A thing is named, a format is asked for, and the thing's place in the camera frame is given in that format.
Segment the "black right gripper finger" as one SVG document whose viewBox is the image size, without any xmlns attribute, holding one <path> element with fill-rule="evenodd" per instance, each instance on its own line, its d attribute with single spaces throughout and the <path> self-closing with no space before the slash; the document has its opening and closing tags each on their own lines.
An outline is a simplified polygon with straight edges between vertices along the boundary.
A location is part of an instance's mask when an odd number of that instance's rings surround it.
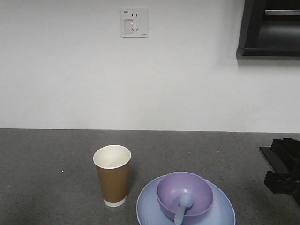
<svg viewBox="0 0 300 225">
<path fill-rule="evenodd" d="M 284 163 L 287 169 L 300 168 L 300 142 L 293 138 L 273 139 L 271 151 Z"/>
<path fill-rule="evenodd" d="M 274 194 L 300 195 L 299 174 L 282 175 L 276 172 L 267 171 L 264 184 Z"/>
</svg>

